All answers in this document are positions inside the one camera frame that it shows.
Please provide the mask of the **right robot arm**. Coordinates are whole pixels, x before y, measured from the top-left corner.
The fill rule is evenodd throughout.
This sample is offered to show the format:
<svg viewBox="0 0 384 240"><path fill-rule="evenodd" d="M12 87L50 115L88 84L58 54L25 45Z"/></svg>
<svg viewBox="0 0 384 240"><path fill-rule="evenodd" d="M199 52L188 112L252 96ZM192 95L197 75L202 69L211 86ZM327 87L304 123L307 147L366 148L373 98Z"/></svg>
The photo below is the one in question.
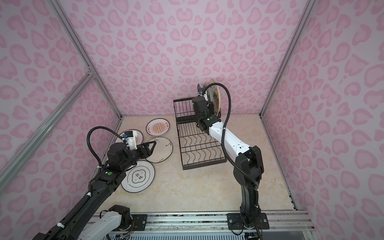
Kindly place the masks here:
<svg viewBox="0 0 384 240"><path fill-rule="evenodd" d="M261 149L241 141L228 128L230 114L225 121L212 114L209 103L203 96L192 98L194 120L198 128L221 142L222 152L228 162L234 167L233 174L241 186L242 203L237 222L232 226L244 229L269 229L267 215L262 213L259 205L259 185L264 173L264 163Z"/></svg>

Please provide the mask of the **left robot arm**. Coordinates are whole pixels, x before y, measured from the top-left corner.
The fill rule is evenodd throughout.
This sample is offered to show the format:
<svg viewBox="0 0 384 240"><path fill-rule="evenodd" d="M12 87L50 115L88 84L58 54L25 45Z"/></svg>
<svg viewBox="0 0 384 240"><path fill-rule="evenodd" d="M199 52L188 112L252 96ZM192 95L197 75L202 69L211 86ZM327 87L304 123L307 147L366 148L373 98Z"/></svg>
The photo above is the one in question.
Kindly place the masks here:
<svg viewBox="0 0 384 240"><path fill-rule="evenodd" d="M89 182L88 192L75 207L47 233L38 233L35 240L75 240L101 206L126 177L126 171L139 160L152 155L155 141L143 143L131 150L125 143L110 146L107 165Z"/></svg>

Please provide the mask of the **white star cat plate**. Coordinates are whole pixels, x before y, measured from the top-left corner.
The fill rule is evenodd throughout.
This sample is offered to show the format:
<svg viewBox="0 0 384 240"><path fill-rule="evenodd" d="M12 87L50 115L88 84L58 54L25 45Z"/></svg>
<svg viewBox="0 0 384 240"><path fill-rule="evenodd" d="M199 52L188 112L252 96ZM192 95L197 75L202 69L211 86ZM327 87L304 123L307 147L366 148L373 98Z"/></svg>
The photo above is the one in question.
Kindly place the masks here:
<svg viewBox="0 0 384 240"><path fill-rule="evenodd" d="M220 112L220 106L221 106L221 96L220 96L219 86L213 85L209 87L208 92L209 92L210 101L214 105L214 114L218 116Z"/></svg>

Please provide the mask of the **cream plum blossom plate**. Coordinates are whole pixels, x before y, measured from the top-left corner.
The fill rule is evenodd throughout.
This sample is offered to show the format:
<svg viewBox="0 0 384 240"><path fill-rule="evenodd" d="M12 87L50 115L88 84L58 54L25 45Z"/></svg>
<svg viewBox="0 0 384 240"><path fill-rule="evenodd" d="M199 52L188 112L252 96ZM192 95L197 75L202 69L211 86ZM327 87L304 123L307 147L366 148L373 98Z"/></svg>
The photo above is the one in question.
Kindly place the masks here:
<svg viewBox="0 0 384 240"><path fill-rule="evenodd" d="M168 159L173 152L172 142L164 137L152 138L150 142L155 141L156 146L151 156L146 158L147 161L153 164L161 163Z"/></svg>

